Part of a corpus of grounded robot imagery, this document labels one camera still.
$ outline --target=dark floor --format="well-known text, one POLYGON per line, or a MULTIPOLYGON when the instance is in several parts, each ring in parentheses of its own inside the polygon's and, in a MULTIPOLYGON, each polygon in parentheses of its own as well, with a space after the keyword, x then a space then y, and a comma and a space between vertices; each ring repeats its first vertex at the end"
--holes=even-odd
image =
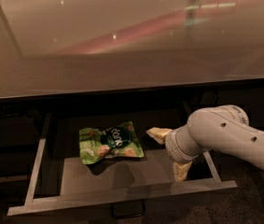
MULTIPOLYGON (((226 223, 226 224, 246 224, 246 223, 264 223, 264 172, 244 161, 227 157, 226 162, 219 163, 217 169, 222 180, 235 180, 238 188, 232 192, 222 203, 211 204, 207 206, 194 206, 172 211, 146 213, 142 217, 135 217, 123 220, 99 219, 95 221, 82 221, 78 218, 70 220, 59 218, 59 221, 49 221, 48 223, 226 223)), ((0 189, 0 223, 23 223, 14 221, 5 217, 7 206, 10 202, 20 201, 22 193, 19 187, 13 189, 4 187, 0 189)))

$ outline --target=drawer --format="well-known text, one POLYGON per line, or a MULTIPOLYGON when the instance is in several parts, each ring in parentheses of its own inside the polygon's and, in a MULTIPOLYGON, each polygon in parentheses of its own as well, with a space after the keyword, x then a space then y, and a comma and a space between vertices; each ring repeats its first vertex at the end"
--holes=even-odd
POLYGON ((233 180, 221 181, 209 152, 193 162, 185 181, 176 182, 166 149, 146 135, 154 126, 181 125, 180 111, 174 107, 97 116, 47 115, 25 204, 10 207, 7 215, 56 217, 75 213, 75 217, 92 219, 113 213, 125 217, 128 213, 120 207, 129 203, 138 203, 138 215, 222 201, 237 186, 233 180), (144 158, 102 160, 91 167, 81 162, 80 128, 103 130, 128 120, 134 124, 144 158), (53 135, 49 135, 49 127, 55 127, 53 135))

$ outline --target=glossy countertop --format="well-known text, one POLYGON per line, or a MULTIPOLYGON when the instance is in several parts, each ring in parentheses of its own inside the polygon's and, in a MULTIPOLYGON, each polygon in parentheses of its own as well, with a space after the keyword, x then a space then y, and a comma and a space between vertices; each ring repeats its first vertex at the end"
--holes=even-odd
POLYGON ((0 0, 0 99, 264 78, 264 0, 0 0))

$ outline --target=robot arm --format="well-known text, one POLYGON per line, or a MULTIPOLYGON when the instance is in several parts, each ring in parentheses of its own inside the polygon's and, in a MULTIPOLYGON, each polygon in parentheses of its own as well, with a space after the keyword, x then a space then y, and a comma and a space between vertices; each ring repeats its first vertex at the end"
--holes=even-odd
POLYGON ((195 111, 188 123, 165 137, 169 155, 189 163, 214 149, 249 161, 264 171, 264 132, 248 126, 248 117, 235 105, 195 111))

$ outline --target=green snack bag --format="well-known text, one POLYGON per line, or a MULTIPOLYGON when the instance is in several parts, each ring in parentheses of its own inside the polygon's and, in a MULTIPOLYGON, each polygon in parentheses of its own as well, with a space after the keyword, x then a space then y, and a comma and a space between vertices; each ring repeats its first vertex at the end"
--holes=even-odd
POLYGON ((142 158, 144 152, 131 121, 100 131, 94 128, 79 130, 79 156, 84 164, 107 158, 142 158))

